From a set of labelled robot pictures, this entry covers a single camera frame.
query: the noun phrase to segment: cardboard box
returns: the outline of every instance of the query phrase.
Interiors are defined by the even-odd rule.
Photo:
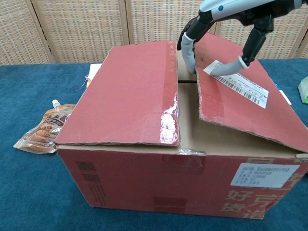
[[[177,82],[175,42],[111,49],[56,139],[90,206],[263,219],[295,186],[308,130],[262,66],[243,73],[265,108],[203,71],[239,49],[206,35],[198,84]]]

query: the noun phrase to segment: table surface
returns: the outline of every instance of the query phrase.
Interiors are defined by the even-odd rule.
[[[260,60],[308,126],[308,105],[297,90],[308,59]],[[90,64],[0,66],[0,230],[308,230],[305,176],[263,220],[92,208],[56,154],[13,148],[52,108],[52,100],[76,104]]]

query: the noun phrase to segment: white label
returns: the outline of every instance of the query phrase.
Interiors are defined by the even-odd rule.
[[[281,188],[299,165],[241,163],[232,186]]]
[[[212,64],[205,68],[204,71],[210,75],[212,70],[220,65],[223,64],[215,60]],[[236,91],[240,95],[246,97],[250,101],[254,102],[255,104],[259,105],[260,107],[266,108],[269,91],[265,90],[263,87],[245,78],[239,73],[230,76],[212,77],[228,86],[232,90]]]

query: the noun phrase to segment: box flap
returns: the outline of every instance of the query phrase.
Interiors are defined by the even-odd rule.
[[[204,71],[215,60],[233,62],[242,51],[241,46],[210,33],[196,43],[200,118],[308,152],[306,126],[258,60],[240,74],[268,91],[264,108],[230,88],[233,85],[227,86]]]
[[[56,143],[177,146],[175,42],[113,47]]]

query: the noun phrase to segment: robotic hand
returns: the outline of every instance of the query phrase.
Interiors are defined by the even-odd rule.
[[[243,54],[233,63],[215,68],[211,75],[226,76],[248,69],[262,48],[266,35],[274,30],[274,18],[287,15],[292,10],[308,4],[308,0],[204,0],[199,15],[188,22],[181,32],[177,50],[191,73],[195,73],[194,44],[215,22],[237,19],[243,26],[254,25],[243,49]]]

